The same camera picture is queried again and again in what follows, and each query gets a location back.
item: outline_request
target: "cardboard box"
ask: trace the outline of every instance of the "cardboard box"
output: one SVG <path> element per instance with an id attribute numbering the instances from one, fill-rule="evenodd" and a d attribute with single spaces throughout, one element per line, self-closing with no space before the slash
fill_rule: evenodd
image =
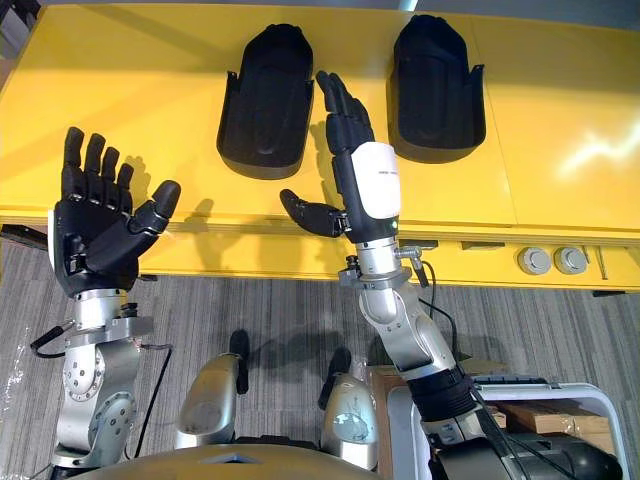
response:
<path id="1" fill-rule="evenodd" d="M 588 433 L 609 433 L 609 419 L 581 409 L 572 400 L 542 400 L 537 405 L 544 405 L 556 411 L 568 413 L 573 417 L 573 431 L 577 436 Z"/>
<path id="2" fill-rule="evenodd" d="M 487 407 L 498 426 L 502 429 L 507 428 L 507 415 L 504 412 L 501 412 L 495 405 L 487 405 Z"/>
<path id="3" fill-rule="evenodd" d="M 616 454 L 616 449 L 613 446 L 613 439 L 611 438 L 611 433 L 584 433 L 579 435 L 581 439 L 586 442 L 589 442 L 594 447 L 598 447 L 600 450 L 610 453 L 611 455 Z"/>
<path id="4" fill-rule="evenodd" d="M 536 433 L 573 434 L 573 417 L 534 402 L 499 402 L 497 406 L 507 414 L 509 431 L 524 430 Z"/>
<path id="5" fill-rule="evenodd" d="M 581 409 L 571 400 L 499 402 L 510 432 L 566 433 L 615 455 L 609 419 Z"/>

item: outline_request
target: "silver knob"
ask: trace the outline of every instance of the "silver knob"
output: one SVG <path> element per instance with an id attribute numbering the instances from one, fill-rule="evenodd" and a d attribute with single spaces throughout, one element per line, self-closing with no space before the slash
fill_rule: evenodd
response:
<path id="1" fill-rule="evenodd" d="M 553 260 L 558 270 L 567 275 L 583 273 L 587 269 L 587 258 L 575 247 L 559 248 L 553 254 Z"/>
<path id="2" fill-rule="evenodd" d="M 551 268 L 551 257 L 541 248 L 528 247 L 518 254 L 518 265 L 525 273 L 542 275 Z"/>

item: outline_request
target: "yellow table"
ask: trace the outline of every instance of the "yellow table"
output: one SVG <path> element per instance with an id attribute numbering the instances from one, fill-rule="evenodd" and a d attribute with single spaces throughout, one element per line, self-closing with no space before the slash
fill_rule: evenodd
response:
<path id="1" fill-rule="evenodd" d="M 0 221 L 46 221 L 59 196 L 64 135 L 77 125 L 105 135 L 136 167 L 135 202 L 165 178 L 183 186 L 173 236 L 145 256 L 144 270 L 335 275 L 351 250 L 301 234 L 278 199 L 286 187 L 340 205 L 319 88 L 300 171 L 285 180 L 253 180 L 229 170 L 215 147 L 226 71 L 238 71 L 244 46 L 266 25 L 299 25 L 312 45 L 314 69 L 340 73 L 367 106 L 376 138 L 386 141 L 388 63 L 409 18 L 304 7 L 46 7 L 0 94 Z M 640 267 L 624 248 L 640 245 L 634 188 L 640 185 L 640 34 L 445 18 L 465 38 L 470 63 L 486 64 L 487 138 L 449 164 L 399 159 L 401 236 L 440 240 L 432 255 L 449 283 L 640 288 Z M 461 257 L 460 240 L 507 245 Z M 607 275 L 591 265 L 571 277 L 501 273 L 507 265 L 517 269 L 514 251 L 522 245 L 558 244 L 607 246 L 619 255 L 605 255 Z M 308 251 L 313 259 L 285 260 L 279 252 L 297 251 L 293 245 L 300 253 L 292 258 Z M 489 265 L 504 268 L 490 275 Z"/>

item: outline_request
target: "metal bracket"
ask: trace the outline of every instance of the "metal bracket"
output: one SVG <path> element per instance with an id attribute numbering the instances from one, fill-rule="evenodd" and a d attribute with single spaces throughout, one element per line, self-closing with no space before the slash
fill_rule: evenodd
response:
<path id="1" fill-rule="evenodd" d="M 340 285 L 355 288 L 356 290 L 384 290 L 397 288 L 411 278 L 411 269 L 402 267 L 390 274 L 362 275 L 357 268 L 346 268 L 338 272 Z"/>
<path id="2" fill-rule="evenodd" d="M 26 247 L 47 251 L 47 234 L 25 225 L 2 225 L 0 237 Z"/>
<path id="3" fill-rule="evenodd" d="M 123 338 L 141 337 L 153 330 L 153 317 L 125 317 L 106 320 L 105 326 L 67 338 L 67 348 L 114 342 Z"/>

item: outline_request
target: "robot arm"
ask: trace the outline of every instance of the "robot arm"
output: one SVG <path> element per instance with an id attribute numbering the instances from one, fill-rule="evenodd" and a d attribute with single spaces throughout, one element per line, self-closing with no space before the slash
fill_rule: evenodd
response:
<path id="1" fill-rule="evenodd" d="M 340 282 L 360 290 L 360 310 L 407 380 L 429 443 L 447 449 L 494 436 L 496 427 L 473 397 L 471 379 L 420 307 L 408 282 L 411 271 L 401 264 L 410 258 L 426 285 L 421 250 L 400 248 L 396 241 L 401 195 L 393 148 L 374 141 L 366 109 L 336 74 L 319 72 L 317 80 L 329 111 L 327 142 L 345 210 L 308 203 L 289 190 L 281 192 L 282 203 L 305 230 L 329 237 L 344 233 L 355 244 L 357 256 L 347 258 Z"/>
<path id="2" fill-rule="evenodd" d="M 150 333 L 151 318 L 138 317 L 127 291 L 138 276 L 138 256 L 157 240 L 173 214 L 180 186 L 163 182 L 152 199 L 132 213 L 133 168 L 93 134 L 67 133 L 62 198 L 49 222 L 56 278 L 75 302 L 74 317 L 32 345 L 38 349 L 65 332 L 64 401 L 53 454 L 54 478 L 117 463 L 136 413 L 133 396 L 140 348 L 135 337 Z"/>

